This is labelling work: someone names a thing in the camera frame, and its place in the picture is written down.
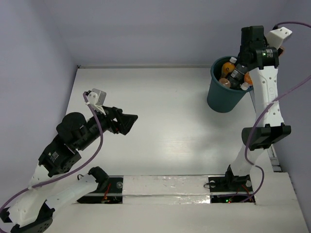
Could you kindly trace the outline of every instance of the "robotic arm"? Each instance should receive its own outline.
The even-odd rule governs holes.
[[[93,89],[85,95],[95,110],[103,132],[123,135],[129,133],[138,118],[137,115],[123,114],[122,109],[103,106],[106,93],[100,90]],[[39,157],[39,163],[29,183],[29,191],[0,213],[3,222],[15,224],[12,233],[44,232],[62,208],[87,193],[104,190],[108,184],[109,176],[100,167],[93,167],[87,175],[63,192],[51,196],[50,192],[56,184],[52,180],[68,173],[81,159],[78,150],[84,150],[100,136],[95,117],[86,121],[81,113],[67,114],[56,130],[58,135]]]
[[[281,53],[280,46],[292,31],[285,27],[270,31],[264,36],[262,26],[242,28],[242,39],[238,61],[248,67],[255,92],[256,120],[265,108],[277,98],[277,71]],[[229,165],[224,177],[212,177],[215,182],[211,192],[236,192],[241,185],[250,180],[252,165],[246,161],[244,152],[246,142],[252,128],[242,131],[243,145],[236,160]],[[275,101],[269,111],[259,121],[251,138],[247,158],[255,164],[264,149],[278,142],[291,133],[291,127],[284,124],[278,101]]]

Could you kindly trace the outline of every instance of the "white bottle cap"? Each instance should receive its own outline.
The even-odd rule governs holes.
[[[231,57],[229,61],[231,63],[235,64],[237,62],[237,59],[235,57]]]
[[[243,91],[246,91],[247,89],[249,88],[249,84],[247,82],[244,82],[242,85],[241,85],[241,89]]]

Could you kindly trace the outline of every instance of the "wall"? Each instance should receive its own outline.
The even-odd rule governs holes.
[[[0,203],[28,185],[77,66],[44,2],[0,1]]]
[[[287,0],[45,0],[79,65],[212,64]]]
[[[279,21],[302,21],[311,24],[311,1],[291,0]],[[300,25],[285,25],[293,31],[284,43],[285,53],[280,58],[278,73],[279,93],[290,89],[311,75],[311,29]],[[292,126],[292,134],[276,144],[276,153],[284,171],[289,172],[297,197],[311,230],[311,81],[280,101],[285,122]]]

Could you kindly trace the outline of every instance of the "plastic bottle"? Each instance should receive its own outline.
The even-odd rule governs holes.
[[[234,71],[229,76],[229,81],[231,83],[231,89],[240,89],[240,85],[244,82],[244,76],[248,72],[248,68],[237,64]]]
[[[225,64],[223,64],[222,67],[222,75],[221,75],[221,79],[227,77],[228,74],[232,73],[235,69],[235,63],[236,63],[237,59],[235,57],[231,57],[230,60],[228,62],[226,62]]]
[[[241,89],[246,91],[250,86],[253,85],[252,79],[249,76],[249,72],[244,75],[244,83],[241,85]]]
[[[231,86],[229,80],[225,78],[219,79],[219,83],[227,88],[230,88]]]

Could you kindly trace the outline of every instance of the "teal bucket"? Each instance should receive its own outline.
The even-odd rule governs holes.
[[[211,109],[218,113],[230,112],[247,92],[253,90],[252,86],[246,91],[233,90],[218,82],[216,77],[221,76],[223,64],[228,62],[231,57],[232,56],[218,59],[210,69],[212,80],[207,95],[207,103]]]

